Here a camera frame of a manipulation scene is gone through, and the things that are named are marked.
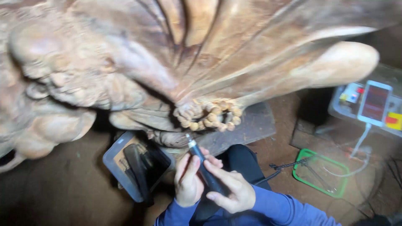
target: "charging cable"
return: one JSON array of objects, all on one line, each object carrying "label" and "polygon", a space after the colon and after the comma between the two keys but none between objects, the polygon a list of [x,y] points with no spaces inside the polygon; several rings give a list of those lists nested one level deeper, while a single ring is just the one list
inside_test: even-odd
[{"label": "charging cable", "polygon": [[[371,129],[371,124],[370,124],[370,123],[366,123],[366,129],[364,130],[364,133],[361,135],[359,141],[357,142],[357,144],[356,144],[355,148],[353,149],[352,153],[350,154],[349,158],[353,158],[353,157],[355,156],[355,154],[357,153],[357,151],[358,151],[358,149],[359,149],[361,143],[362,143],[362,142],[364,141],[364,139],[367,137],[367,134],[369,133],[369,130],[370,130],[370,129]],[[355,171],[353,171],[353,172],[351,172],[351,173],[348,173],[348,174],[345,174],[345,175],[338,175],[338,174],[334,174],[334,173],[330,172],[330,171],[327,170],[325,167],[324,167],[324,169],[325,169],[328,173],[330,173],[330,174],[332,174],[332,175],[334,175],[334,176],[337,176],[337,177],[349,177],[349,176],[355,175],[356,173],[359,173],[359,172],[361,172],[363,169],[365,169],[365,168],[367,167],[367,165],[369,164],[369,160],[370,160],[370,156],[371,156],[371,148],[370,148],[370,147],[365,148],[365,149],[363,150],[363,152],[366,153],[366,159],[364,160],[363,166],[361,166],[359,169],[357,169],[357,170],[355,170]]]}]

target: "blue shirt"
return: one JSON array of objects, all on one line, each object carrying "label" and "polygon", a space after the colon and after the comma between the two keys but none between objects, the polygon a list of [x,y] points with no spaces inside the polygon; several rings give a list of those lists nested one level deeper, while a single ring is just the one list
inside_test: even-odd
[{"label": "blue shirt", "polygon": [[[222,208],[210,217],[203,226],[340,226],[333,217],[327,217],[309,204],[302,204],[289,195],[283,195],[253,186],[256,201],[251,210],[229,214]],[[174,199],[168,208],[155,220],[154,226],[189,225],[199,202],[190,207],[181,207]]]}]

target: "black pants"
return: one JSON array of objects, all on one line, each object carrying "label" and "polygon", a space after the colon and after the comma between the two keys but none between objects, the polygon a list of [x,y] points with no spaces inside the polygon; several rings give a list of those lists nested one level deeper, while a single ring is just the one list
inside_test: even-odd
[{"label": "black pants", "polygon": [[[250,184],[254,184],[255,182],[265,178],[258,165],[256,154],[244,145],[233,145],[226,152],[217,156],[217,158],[222,160],[224,170],[236,170],[241,173]],[[257,186],[269,191],[271,190],[268,182],[260,183]],[[215,214],[217,210],[219,210],[219,206],[206,198],[205,195],[207,192],[209,192],[209,190],[206,188],[201,197],[200,203],[194,212],[190,225],[206,221]]]}]

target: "wooden sculpture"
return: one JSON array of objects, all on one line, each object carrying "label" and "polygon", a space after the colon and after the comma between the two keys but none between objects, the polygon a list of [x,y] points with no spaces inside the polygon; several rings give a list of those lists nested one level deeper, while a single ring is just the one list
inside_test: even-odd
[{"label": "wooden sculpture", "polygon": [[95,108],[182,148],[254,103],[359,80],[379,54],[343,40],[396,24],[401,2],[2,1],[0,156],[16,156],[0,172],[82,137]]}]

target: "smartphone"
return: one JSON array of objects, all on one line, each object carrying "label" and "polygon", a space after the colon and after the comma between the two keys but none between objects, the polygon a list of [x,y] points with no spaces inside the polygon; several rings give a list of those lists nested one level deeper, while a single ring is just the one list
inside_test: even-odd
[{"label": "smartphone", "polygon": [[357,119],[372,125],[382,127],[388,112],[392,86],[367,81],[357,114]]}]

